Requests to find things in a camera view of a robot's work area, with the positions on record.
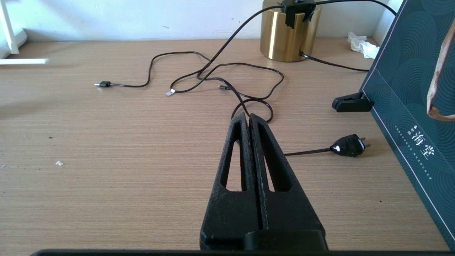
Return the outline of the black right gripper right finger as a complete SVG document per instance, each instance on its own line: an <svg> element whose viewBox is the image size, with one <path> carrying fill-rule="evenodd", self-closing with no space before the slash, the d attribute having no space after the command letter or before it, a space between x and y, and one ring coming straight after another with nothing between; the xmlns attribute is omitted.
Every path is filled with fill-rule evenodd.
<svg viewBox="0 0 455 256"><path fill-rule="evenodd" d="M323 230L268 123L249 118L260 224L265 230Z"/></svg>

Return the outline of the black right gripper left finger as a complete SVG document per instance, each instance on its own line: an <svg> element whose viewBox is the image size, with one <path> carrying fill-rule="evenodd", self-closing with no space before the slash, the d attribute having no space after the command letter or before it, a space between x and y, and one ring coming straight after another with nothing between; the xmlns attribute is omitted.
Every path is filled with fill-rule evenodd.
<svg viewBox="0 0 455 256"><path fill-rule="evenodd" d="M244 250L245 235L263 228L259 189L262 172L250 118L241 114L229 124L206 213L200 228L201 250ZM228 190L234 144L240 143L241 190Z"/></svg>

